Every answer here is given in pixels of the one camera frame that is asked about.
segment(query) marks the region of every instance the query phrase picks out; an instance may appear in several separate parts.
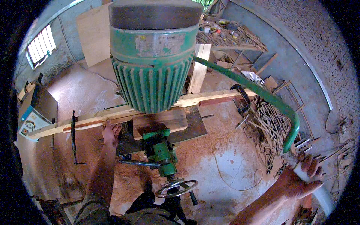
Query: fingers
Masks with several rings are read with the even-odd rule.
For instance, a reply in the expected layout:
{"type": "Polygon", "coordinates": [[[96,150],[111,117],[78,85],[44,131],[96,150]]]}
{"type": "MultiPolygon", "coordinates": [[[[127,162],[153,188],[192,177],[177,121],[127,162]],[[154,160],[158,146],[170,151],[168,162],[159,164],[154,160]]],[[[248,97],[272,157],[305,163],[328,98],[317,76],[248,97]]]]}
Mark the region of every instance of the fingers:
{"type": "Polygon", "coordinates": [[[299,155],[297,156],[297,158],[299,159],[300,162],[305,160],[305,153],[304,152],[300,152],[299,155]]]}
{"type": "Polygon", "coordinates": [[[311,166],[309,168],[309,170],[307,171],[307,175],[309,177],[313,177],[316,173],[316,171],[318,170],[318,167],[319,167],[319,160],[318,159],[314,159],[312,162],[311,162],[311,166]]]}
{"type": "Polygon", "coordinates": [[[324,173],[324,169],[321,166],[319,166],[318,169],[316,170],[315,175],[316,176],[319,176],[319,175],[321,176],[321,175],[323,175],[323,173],[324,173]]]}
{"type": "Polygon", "coordinates": [[[122,129],[121,123],[114,126],[113,132],[115,134],[115,137],[119,136],[121,129],[122,129]]]}
{"type": "Polygon", "coordinates": [[[317,180],[317,181],[307,184],[305,186],[305,188],[303,189],[304,197],[311,194],[312,192],[314,192],[316,189],[318,189],[322,185],[323,185],[323,182],[321,182],[320,180],[317,180]]]}
{"type": "Polygon", "coordinates": [[[301,170],[304,172],[307,172],[311,166],[312,163],[312,155],[308,155],[305,157],[305,160],[303,161],[302,165],[301,165],[301,170]]]}
{"type": "Polygon", "coordinates": [[[106,126],[111,127],[111,120],[109,120],[109,119],[106,120],[106,126]]]}
{"type": "Polygon", "coordinates": [[[322,180],[324,178],[324,175],[325,175],[324,169],[321,166],[319,166],[315,173],[316,178],[322,180]]]}
{"type": "Polygon", "coordinates": [[[119,127],[121,127],[121,123],[118,123],[113,127],[113,132],[115,133],[119,127]]]}

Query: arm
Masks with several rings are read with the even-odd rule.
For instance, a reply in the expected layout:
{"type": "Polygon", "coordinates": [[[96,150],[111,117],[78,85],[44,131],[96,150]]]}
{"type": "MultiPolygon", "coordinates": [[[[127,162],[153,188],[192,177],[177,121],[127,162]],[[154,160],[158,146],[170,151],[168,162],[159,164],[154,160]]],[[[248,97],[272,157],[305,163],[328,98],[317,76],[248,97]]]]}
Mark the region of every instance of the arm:
{"type": "MultiPolygon", "coordinates": [[[[303,161],[302,170],[307,172],[309,177],[316,175],[317,178],[321,178],[323,176],[323,169],[318,166],[317,160],[313,160],[311,155],[305,158],[305,154],[302,154],[299,156],[299,160],[303,161]]],[[[286,167],[275,184],[243,209],[230,224],[260,225],[284,202],[301,199],[321,185],[320,180],[305,184],[290,167],[286,167]]]]}
{"type": "Polygon", "coordinates": [[[121,131],[121,124],[111,128],[108,120],[103,130],[104,146],[101,150],[98,162],[91,173],[90,182],[87,185],[86,195],[93,194],[104,199],[110,206],[111,194],[114,184],[115,153],[118,144],[117,136],[121,131]]]}

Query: motor label plate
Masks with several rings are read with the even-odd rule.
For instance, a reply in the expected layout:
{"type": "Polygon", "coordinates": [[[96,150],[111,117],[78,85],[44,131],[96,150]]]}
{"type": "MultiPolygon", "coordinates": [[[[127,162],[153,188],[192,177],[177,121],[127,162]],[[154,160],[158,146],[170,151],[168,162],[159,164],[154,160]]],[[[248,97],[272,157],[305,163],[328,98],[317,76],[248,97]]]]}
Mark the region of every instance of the motor label plate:
{"type": "Polygon", "coordinates": [[[162,57],[181,52],[185,34],[137,35],[136,55],[139,57],[162,57]]]}

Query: green electric motor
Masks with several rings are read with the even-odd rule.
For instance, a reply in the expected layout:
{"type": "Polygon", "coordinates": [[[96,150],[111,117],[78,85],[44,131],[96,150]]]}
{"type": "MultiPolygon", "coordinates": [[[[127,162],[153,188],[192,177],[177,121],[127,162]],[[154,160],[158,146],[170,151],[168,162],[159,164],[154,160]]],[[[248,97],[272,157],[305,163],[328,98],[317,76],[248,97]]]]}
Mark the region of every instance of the green electric motor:
{"type": "Polygon", "coordinates": [[[109,6],[110,53],[121,96],[158,113],[180,97],[203,6],[190,0],[125,0],[109,6]]]}

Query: person's right hand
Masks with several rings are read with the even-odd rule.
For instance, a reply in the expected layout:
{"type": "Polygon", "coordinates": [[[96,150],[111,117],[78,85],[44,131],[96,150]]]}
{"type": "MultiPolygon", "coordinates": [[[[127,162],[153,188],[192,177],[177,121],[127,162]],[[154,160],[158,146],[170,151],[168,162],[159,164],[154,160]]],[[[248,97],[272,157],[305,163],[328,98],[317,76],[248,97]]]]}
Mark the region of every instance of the person's right hand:
{"type": "Polygon", "coordinates": [[[110,120],[106,121],[106,127],[102,132],[104,143],[112,148],[116,148],[119,142],[118,136],[121,131],[121,123],[111,126],[110,120]]]}
{"type": "Polygon", "coordinates": [[[269,189],[272,192],[285,197],[286,200],[301,199],[314,192],[323,184],[320,180],[323,178],[324,172],[323,168],[318,165],[318,160],[313,159],[312,155],[305,157],[305,153],[300,153],[298,158],[299,161],[302,161],[301,169],[304,172],[307,172],[309,177],[315,176],[318,180],[306,184],[296,175],[290,166],[287,166],[279,179],[269,189]]]}

